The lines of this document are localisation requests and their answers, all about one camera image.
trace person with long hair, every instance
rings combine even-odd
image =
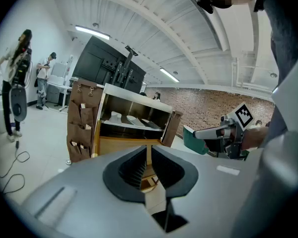
[[[0,59],[0,65],[8,60],[7,66],[3,73],[3,85],[2,85],[2,106],[3,106],[3,116],[5,128],[8,133],[7,138],[10,142],[14,142],[14,136],[21,137],[20,132],[20,122],[15,121],[15,129],[11,130],[10,123],[10,90],[11,83],[15,76],[16,69],[19,62],[23,59],[26,54],[26,50],[30,45],[32,38],[32,32],[29,29],[26,29],[22,35],[19,37],[18,42],[15,43],[8,51],[8,53]]]
[[[160,93],[156,92],[156,93],[154,94],[153,100],[160,101]]]

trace white ceiling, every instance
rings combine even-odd
[[[232,10],[205,16],[191,0],[55,0],[55,3],[69,34],[82,43],[87,43],[90,36],[77,32],[74,26],[93,28],[96,22],[100,31],[112,37],[108,44],[124,55],[128,54],[126,45],[133,48],[139,54],[133,62],[146,71],[145,82],[149,86],[208,85],[214,90],[226,87],[230,92],[238,89],[248,95],[248,89],[252,89],[257,91],[253,96],[267,99],[277,85],[278,79],[270,77],[271,72],[278,73],[277,66],[267,40],[263,41],[271,31],[270,25],[265,16],[252,13],[252,6],[235,10],[236,15],[249,14],[243,17],[243,22],[236,15],[229,17],[228,13],[234,13]],[[222,21],[224,31],[218,30],[214,16],[220,19],[220,24]],[[228,29],[234,26],[231,23],[242,29]],[[236,55],[239,49],[234,46],[232,57],[231,50],[221,50],[225,45],[218,46],[214,29],[217,36],[228,39],[231,47],[235,45],[234,31],[240,33],[241,52]],[[243,36],[249,33],[251,41],[246,42]],[[176,71],[180,84],[161,73],[161,67],[170,73]]]

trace power cord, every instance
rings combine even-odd
[[[19,140],[17,140],[16,143],[15,143],[15,153],[14,153],[15,159],[14,159],[14,161],[12,162],[12,165],[11,165],[11,167],[9,168],[8,172],[6,172],[6,174],[5,174],[4,176],[1,176],[1,175],[0,175],[0,178],[5,178],[5,177],[9,174],[10,170],[11,170],[12,167],[13,167],[13,164],[14,164],[16,161],[18,161],[18,162],[20,162],[20,163],[24,163],[24,162],[26,162],[28,159],[30,159],[30,154],[29,154],[27,151],[24,151],[24,152],[21,152],[21,153],[19,153],[19,154],[16,154],[16,152],[17,152],[18,149],[19,149],[19,145],[20,145]],[[27,159],[25,159],[24,161],[21,161],[21,160],[18,159],[18,157],[19,157],[21,154],[23,154],[23,153],[27,153],[29,157],[28,157]],[[8,191],[8,192],[4,192],[5,188],[6,188],[7,185],[9,184],[11,178],[12,178],[12,177],[16,177],[16,176],[21,176],[21,177],[23,178],[23,185],[22,185],[22,187],[20,187],[20,188],[18,188],[18,189],[16,189],[16,190],[12,190],[12,191]],[[24,175],[23,175],[23,174],[14,174],[14,175],[12,175],[12,176],[9,178],[9,180],[8,180],[7,183],[5,184],[5,186],[4,186],[4,188],[3,188],[3,190],[2,190],[1,193],[2,193],[3,195],[9,194],[9,193],[14,193],[14,192],[17,192],[17,191],[21,190],[24,186],[25,186],[25,177],[24,177]]]

